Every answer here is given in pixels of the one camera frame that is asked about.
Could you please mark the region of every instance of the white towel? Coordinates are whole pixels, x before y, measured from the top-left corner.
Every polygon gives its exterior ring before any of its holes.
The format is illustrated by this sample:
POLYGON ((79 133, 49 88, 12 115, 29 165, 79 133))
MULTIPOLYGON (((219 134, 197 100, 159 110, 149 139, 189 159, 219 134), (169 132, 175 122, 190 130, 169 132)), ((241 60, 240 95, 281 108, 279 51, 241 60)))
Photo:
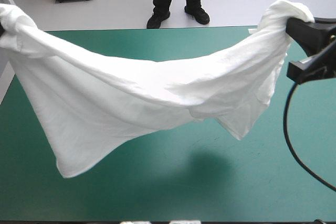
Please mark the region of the white towel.
POLYGON ((291 38, 289 17, 313 21, 300 3, 278 0, 254 34, 194 59, 107 57, 39 30, 0 4, 6 55, 46 133, 63 177, 77 176, 135 137, 215 118, 241 139, 269 106, 291 38))

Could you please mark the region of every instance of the black cable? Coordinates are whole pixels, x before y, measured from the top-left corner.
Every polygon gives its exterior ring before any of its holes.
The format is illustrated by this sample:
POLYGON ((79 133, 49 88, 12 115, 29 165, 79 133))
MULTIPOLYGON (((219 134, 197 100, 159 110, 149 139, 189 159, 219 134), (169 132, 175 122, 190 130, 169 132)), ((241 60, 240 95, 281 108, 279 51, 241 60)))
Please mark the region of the black cable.
POLYGON ((325 186, 327 186, 328 188, 330 188, 331 190, 336 192, 336 187, 329 184, 328 182, 326 182, 324 179, 322 179, 320 176, 318 176, 317 174, 315 174, 308 166, 306 166, 301 159, 298 157, 298 155, 296 154, 296 152, 293 149, 293 146, 290 142, 289 136, 288 136, 288 132, 287 132, 287 116, 288 116, 288 109, 289 109, 289 103, 290 103, 290 99, 296 89, 296 87, 298 86, 297 83, 294 83, 291 90, 289 91, 289 94, 287 96, 287 101, 286 101, 286 106, 285 106, 285 111, 284 111, 284 117, 283 117, 283 133, 285 135, 285 139, 286 139, 286 143, 287 146, 291 152, 291 154, 293 155, 294 159, 296 160, 296 162, 298 162, 298 164, 306 170, 307 173, 309 173, 311 176, 313 176, 315 179, 317 179, 319 182, 321 182, 322 184, 324 184, 325 186))

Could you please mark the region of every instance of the green table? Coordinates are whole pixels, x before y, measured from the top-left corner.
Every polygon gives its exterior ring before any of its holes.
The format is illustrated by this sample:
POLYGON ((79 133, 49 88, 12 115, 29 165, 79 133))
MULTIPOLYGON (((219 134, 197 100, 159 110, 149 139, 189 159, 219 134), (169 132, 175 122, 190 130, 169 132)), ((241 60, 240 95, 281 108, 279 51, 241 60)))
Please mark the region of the green table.
MULTIPOLYGON (((104 55, 172 60, 210 54, 247 27, 58 31, 104 55)), ((305 57, 293 45, 287 60, 305 57)), ((336 194, 297 165, 282 133, 287 63, 270 108, 237 141, 215 120, 159 131, 118 147, 90 171, 63 179, 16 78, 0 106, 0 220, 336 220, 336 194)), ((299 156, 336 184, 335 80, 299 87, 289 134, 299 156)))

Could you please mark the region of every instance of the black shoe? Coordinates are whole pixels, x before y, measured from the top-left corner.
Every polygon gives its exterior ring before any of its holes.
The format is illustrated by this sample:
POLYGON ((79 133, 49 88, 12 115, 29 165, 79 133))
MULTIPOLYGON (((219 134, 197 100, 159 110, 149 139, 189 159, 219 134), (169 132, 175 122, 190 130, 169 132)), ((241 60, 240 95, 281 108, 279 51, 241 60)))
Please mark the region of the black shoe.
POLYGON ((206 25, 210 22, 209 15, 200 7, 198 9, 189 10, 188 7, 184 7, 184 11, 190 15, 193 15, 197 22, 202 25, 206 25))
POLYGON ((147 29, 156 29, 160 28, 161 22, 168 19, 170 12, 167 12, 165 15, 153 14, 152 17, 147 22, 147 29))

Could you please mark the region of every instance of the fabric fold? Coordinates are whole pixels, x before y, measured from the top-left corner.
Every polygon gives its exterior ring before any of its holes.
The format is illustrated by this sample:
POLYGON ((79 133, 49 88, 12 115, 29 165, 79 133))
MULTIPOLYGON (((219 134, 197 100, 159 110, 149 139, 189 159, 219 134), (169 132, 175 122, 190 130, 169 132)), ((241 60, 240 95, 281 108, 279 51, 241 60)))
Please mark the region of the fabric fold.
POLYGON ((291 43, 290 17, 314 21, 306 6, 277 0, 236 45, 154 62, 90 52, 39 30, 18 7, 0 4, 6 30, 0 48, 68 178, 128 140, 191 121, 215 118, 242 139, 274 94, 291 43))

